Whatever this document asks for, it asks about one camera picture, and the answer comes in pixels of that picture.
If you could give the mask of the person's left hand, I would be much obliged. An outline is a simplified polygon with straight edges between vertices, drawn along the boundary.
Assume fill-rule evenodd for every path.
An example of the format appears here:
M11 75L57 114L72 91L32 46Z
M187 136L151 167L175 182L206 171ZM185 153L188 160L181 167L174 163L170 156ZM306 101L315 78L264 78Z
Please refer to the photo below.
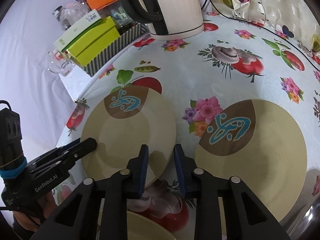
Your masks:
M47 219L51 213L57 208L57 204L53 197L52 191L49 191L40 199L40 207L43 211L43 216ZM41 225L39 218L28 217L24 213L13 211L14 223L13 230L20 239L31 239L37 231L37 225Z

